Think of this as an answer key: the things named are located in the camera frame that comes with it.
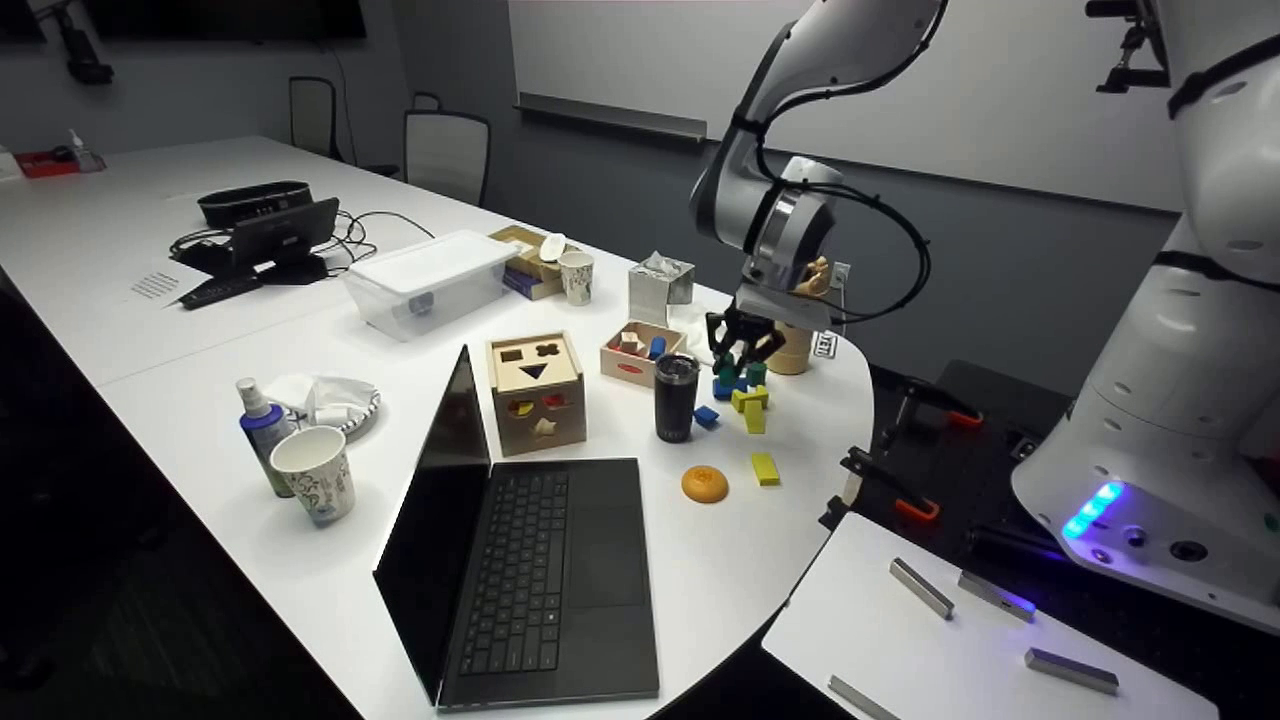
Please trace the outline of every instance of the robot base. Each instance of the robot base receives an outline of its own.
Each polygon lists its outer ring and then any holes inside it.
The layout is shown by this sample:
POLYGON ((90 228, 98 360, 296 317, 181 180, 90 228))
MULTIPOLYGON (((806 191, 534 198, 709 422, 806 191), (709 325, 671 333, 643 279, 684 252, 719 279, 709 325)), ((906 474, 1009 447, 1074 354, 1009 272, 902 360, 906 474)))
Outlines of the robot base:
POLYGON ((1061 418, 1013 490, 1080 569, 1280 634, 1276 494, 1247 460, 1168 457, 1061 418))

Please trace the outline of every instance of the floor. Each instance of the floor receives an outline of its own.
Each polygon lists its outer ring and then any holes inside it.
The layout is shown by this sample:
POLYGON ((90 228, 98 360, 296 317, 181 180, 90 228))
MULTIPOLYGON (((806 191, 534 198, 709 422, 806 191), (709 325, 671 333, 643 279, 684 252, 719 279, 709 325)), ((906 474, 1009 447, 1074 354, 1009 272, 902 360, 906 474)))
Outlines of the floor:
POLYGON ((356 716, 0 292, 0 716, 356 716))

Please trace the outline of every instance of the bottle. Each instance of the bottle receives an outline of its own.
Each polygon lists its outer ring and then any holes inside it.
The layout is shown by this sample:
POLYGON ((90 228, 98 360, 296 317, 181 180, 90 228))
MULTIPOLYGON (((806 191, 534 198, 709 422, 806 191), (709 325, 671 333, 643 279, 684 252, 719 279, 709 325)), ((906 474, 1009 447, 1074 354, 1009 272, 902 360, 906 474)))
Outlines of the bottle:
POLYGON ((270 400, 255 388, 251 377, 242 377, 236 388, 240 388, 240 400, 242 400, 240 426, 242 426, 255 460, 265 462, 265 471, 269 471, 269 481, 270 481, 270 490, 276 490, 276 494, 293 494, 293 487, 284 482, 284 474, 270 471, 269 457, 270 457, 270 447, 276 447, 287 431, 296 431, 296 418, 293 418, 278 405, 270 405, 270 400))

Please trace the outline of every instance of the white cup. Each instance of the white cup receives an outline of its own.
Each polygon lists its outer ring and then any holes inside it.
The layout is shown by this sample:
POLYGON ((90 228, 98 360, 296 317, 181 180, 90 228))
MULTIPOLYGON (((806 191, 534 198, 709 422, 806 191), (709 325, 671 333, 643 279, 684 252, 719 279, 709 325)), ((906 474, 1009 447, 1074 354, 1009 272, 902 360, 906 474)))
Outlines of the white cup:
POLYGON ((270 447, 270 471, 296 490, 311 522, 335 522, 356 508, 348 435, 340 426, 301 426, 270 447))
POLYGON ((591 303, 591 255, 566 249, 561 255, 561 282, 566 303, 591 303))

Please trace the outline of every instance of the red object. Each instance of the red object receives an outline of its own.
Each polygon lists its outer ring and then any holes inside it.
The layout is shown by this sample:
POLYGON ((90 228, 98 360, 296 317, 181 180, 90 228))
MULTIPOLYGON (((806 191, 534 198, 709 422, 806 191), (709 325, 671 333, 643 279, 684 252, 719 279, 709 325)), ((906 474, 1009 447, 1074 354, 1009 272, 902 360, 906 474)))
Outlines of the red object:
POLYGON ((980 431, 983 422, 988 422, 988 414, 946 412, 953 431, 980 431))
POLYGON ((940 503, 927 499, 927 510, 906 503, 906 499, 893 499, 893 510, 902 519, 902 522, 914 522, 914 526, 927 526, 945 516, 940 503))
POLYGON ((27 180, 78 170, 75 157, 65 150, 12 150, 12 161, 15 166, 22 166, 27 180))

